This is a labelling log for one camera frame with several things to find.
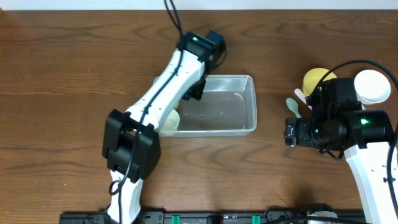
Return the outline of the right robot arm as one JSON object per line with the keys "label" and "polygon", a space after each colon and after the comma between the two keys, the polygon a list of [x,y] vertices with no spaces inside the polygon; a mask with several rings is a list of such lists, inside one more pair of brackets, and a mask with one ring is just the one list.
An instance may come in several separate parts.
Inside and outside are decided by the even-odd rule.
{"label": "right robot arm", "polygon": [[368,223],[397,223],[387,171],[397,171],[387,161],[394,131],[383,110],[364,110],[358,101],[352,78],[323,82],[307,98],[310,119],[288,118],[285,145],[313,147],[320,153],[338,151],[354,175],[364,216]]}

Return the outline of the cream plastic cup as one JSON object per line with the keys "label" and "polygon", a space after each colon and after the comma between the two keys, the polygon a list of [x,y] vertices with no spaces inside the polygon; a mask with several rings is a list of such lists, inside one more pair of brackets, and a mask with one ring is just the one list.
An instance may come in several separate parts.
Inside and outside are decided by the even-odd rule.
{"label": "cream plastic cup", "polygon": [[180,116],[176,110],[172,110],[167,116],[161,131],[176,131],[180,123]]}

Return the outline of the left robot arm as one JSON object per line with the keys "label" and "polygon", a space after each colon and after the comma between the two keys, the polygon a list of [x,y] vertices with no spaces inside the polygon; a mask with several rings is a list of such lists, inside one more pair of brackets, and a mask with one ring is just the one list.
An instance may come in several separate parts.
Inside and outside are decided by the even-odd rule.
{"label": "left robot arm", "polygon": [[112,110],[105,121],[102,155],[112,183],[107,223],[134,223],[141,211],[143,181],[157,165],[160,129],[180,100],[200,100],[206,77],[226,57],[224,37],[182,35],[169,64],[148,91],[126,111]]}

